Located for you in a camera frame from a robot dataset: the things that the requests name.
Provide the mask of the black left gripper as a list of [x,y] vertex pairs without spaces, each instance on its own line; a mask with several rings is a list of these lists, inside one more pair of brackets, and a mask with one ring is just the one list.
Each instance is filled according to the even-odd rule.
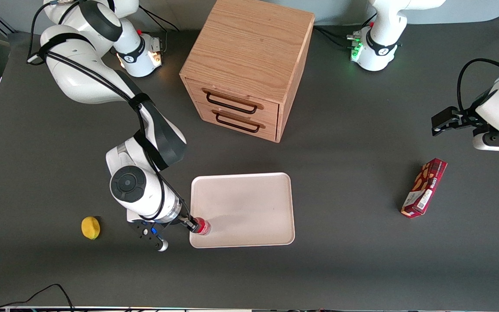
[[474,132],[488,132],[489,125],[475,108],[458,109],[449,106],[431,118],[432,136],[439,136],[448,130],[463,130],[472,127]]

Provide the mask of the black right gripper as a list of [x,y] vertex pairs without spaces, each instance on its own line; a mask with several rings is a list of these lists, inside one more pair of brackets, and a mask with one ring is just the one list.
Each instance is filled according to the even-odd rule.
[[199,233],[199,223],[196,219],[188,214],[179,214],[172,221],[162,223],[162,227],[166,228],[168,226],[182,225],[187,228],[191,233]]

